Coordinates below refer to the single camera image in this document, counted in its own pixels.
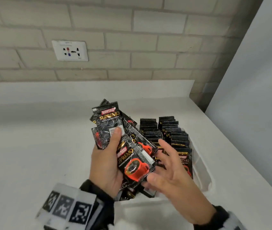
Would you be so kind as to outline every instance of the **right hand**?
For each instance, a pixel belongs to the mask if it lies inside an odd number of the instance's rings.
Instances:
[[[157,166],[155,172],[150,173],[147,182],[142,182],[142,185],[163,193],[188,222],[207,224],[216,209],[188,175],[177,151],[162,139],[158,142],[169,155],[161,152],[156,155],[166,170]]]

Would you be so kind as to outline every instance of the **electrical outlet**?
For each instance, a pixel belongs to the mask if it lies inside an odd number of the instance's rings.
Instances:
[[[88,61],[86,43],[83,41],[52,40],[57,60]]]

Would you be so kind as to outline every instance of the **left hand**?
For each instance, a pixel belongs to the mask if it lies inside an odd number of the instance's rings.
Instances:
[[[122,184],[123,175],[117,168],[117,147],[121,139],[121,128],[116,127],[104,150],[93,148],[89,179],[105,193],[115,198]]]

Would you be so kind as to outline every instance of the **white countertop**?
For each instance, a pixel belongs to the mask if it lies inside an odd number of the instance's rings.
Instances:
[[[41,229],[34,216],[54,184],[79,186],[88,178],[94,145],[88,118],[96,103],[0,105],[0,229]],[[272,187],[188,97],[120,100],[119,107],[136,121],[174,115],[211,175],[208,199],[249,230],[272,229]],[[133,206],[142,221],[130,229],[190,229],[169,203]],[[128,212],[117,208],[117,219]]]

